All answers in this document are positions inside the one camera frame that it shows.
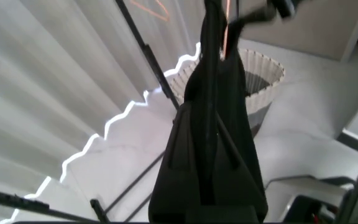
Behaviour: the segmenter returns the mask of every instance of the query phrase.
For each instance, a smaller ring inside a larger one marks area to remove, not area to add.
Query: curtain
[[[160,2],[166,20],[138,6],[163,14],[157,1],[125,0],[166,71],[195,52],[204,6]],[[59,184],[69,157],[82,156],[107,121],[158,86],[115,1],[0,0],[0,191],[23,197],[45,181]],[[0,208],[0,220],[12,212]]]

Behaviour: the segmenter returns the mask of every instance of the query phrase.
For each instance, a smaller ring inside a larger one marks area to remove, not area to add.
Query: woven basket
[[[285,76],[282,65],[261,53],[249,49],[239,49],[246,71],[246,88],[250,96],[246,97],[248,120],[251,128],[262,124],[265,114],[278,95]],[[183,103],[185,87],[198,60],[181,70],[170,82],[171,89],[179,104]]]

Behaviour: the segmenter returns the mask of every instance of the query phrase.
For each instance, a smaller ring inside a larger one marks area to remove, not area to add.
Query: black fabric
[[[226,19],[224,17],[223,10],[221,10],[221,34],[223,44],[223,33],[226,27]],[[237,50],[237,43],[241,30],[246,23],[246,17],[240,17],[229,24],[227,35],[227,52],[224,61],[218,63],[218,75],[217,75],[217,111],[229,132],[234,144],[239,151],[245,165],[252,175],[252,179],[247,180],[249,182],[255,182],[258,186],[259,192],[249,192],[249,197],[257,197],[263,195],[259,200],[260,204],[263,204],[267,208],[267,201],[265,198],[264,186],[262,182],[262,176],[260,173],[259,161],[255,150],[252,133],[249,127],[249,122],[246,114],[245,96],[246,92],[246,78],[244,66],[242,64],[239,52]],[[196,157],[200,163],[197,168],[198,172],[202,174],[211,173],[211,170],[205,170],[206,167],[210,167],[207,163],[206,157],[211,157],[214,152],[206,152],[202,139],[203,127],[201,120],[203,119],[205,108],[203,107],[204,96],[202,95],[202,80],[206,78],[205,71],[206,60],[205,47],[203,43],[208,36],[213,34],[205,33],[205,23],[203,22],[203,28],[201,30],[201,58],[200,62],[195,68],[185,88],[185,102],[191,102],[192,111],[190,115],[190,127],[191,135],[193,136]],[[263,220],[267,209],[257,210],[259,220]]]

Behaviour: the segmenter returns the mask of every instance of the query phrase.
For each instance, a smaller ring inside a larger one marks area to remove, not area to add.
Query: white tile floor
[[[358,152],[334,137],[358,109],[358,46],[349,63],[246,40],[239,47],[262,52],[287,70],[282,94],[255,139],[264,181],[296,174],[355,178]],[[95,142],[87,155],[70,164],[88,200],[96,197],[107,207],[165,149],[175,110],[158,90],[148,102],[148,107],[135,106],[115,122],[107,141]],[[125,220],[151,193],[157,173],[158,166],[109,212],[109,218]],[[132,222],[147,220],[146,205]]]

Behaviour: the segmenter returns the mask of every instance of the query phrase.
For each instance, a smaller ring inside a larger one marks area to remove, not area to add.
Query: curtain fold
[[[137,2],[163,13],[156,1]],[[125,0],[166,71],[195,52],[204,9],[161,3],[168,21]],[[158,86],[115,1],[0,0],[0,191],[24,196],[46,176],[58,182],[63,161]]]

